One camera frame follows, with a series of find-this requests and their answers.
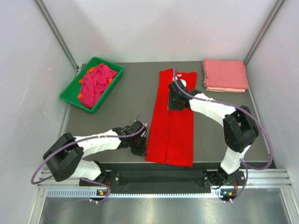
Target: pink cloth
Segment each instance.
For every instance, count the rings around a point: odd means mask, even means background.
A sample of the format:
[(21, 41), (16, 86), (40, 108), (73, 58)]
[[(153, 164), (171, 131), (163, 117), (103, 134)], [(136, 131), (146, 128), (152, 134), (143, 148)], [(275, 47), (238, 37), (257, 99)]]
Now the pink cloth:
[(225, 91), (245, 91), (249, 84), (246, 77), (246, 68), (243, 61), (218, 61), (205, 59), (204, 84), (207, 88)]
[(106, 88), (109, 86), (109, 79), (114, 78), (117, 72), (111, 70), (107, 65), (100, 64), (94, 71), (84, 75), (80, 93), (83, 96), (79, 99), (83, 106), (93, 108)]

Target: white panel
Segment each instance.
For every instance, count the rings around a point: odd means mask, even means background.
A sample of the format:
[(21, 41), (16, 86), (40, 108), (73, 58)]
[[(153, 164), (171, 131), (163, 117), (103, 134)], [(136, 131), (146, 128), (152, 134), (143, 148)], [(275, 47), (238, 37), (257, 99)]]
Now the white panel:
[(299, 1), (288, 0), (247, 66), (275, 157), (299, 196)]
[(74, 70), (33, 1), (0, 3), (1, 223), (26, 223), (30, 178), (57, 139)]
[(243, 60), (276, 0), (44, 0), (78, 63)]

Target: red garment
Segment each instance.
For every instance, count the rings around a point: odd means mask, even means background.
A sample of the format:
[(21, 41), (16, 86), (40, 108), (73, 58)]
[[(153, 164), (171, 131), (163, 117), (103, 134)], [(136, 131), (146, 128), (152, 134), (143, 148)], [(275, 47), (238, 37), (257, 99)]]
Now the red garment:
[(109, 86), (109, 79), (114, 78), (117, 72), (103, 63), (89, 71), (83, 77), (79, 100), (83, 106), (93, 108)]
[[(187, 89), (196, 85), (196, 72), (177, 72), (187, 82)], [(175, 166), (193, 165), (193, 112), (168, 110), (169, 88), (173, 69), (160, 72), (154, 115), (150, 127), (146, 161)]]

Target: green basket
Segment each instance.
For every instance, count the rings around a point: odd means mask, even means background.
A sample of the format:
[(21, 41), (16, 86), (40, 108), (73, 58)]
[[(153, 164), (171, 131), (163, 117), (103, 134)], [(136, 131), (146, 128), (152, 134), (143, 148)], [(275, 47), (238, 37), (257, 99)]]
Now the green basket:
[[(112, 81), (112, 83), (108, 86), (108, 88), (105, 90), (105, 92), (102, 94), (102, 96), (99, 98), (98, 102), (93, 106), (92, 109), (84, 107), (79, 99), (78, 94), (80, 93), (80, 89), (82, 84), (79, 83), (79, 80), (83, 78), (83, 76), (87, 73), (87, 71), (92, 68), (96, 67), (99, 64), (104, 63), (109, 68), (111, 68), (114, 71), (117, 71), (117, 75)], [(99, 109), (99, 107), (102, 105), (102, 103), (105, 101), (111, 90), (115, 87), (115, 85), (118, 83), (120, 78), (123, 75), (123, 67), (117, 64), (114, 64), (112, 62), (105, 61), (98, 57), (93, 57), (88, 64), (80, 71), (80, 73), (74, 78), (74, 80), (65, 88), (65, 90), (60, 94), (60, 98), (69, 102), (70, 104), (80, 107), (83, 110), (86, 110), (87, 112), (95, 114), (96, 111)]]

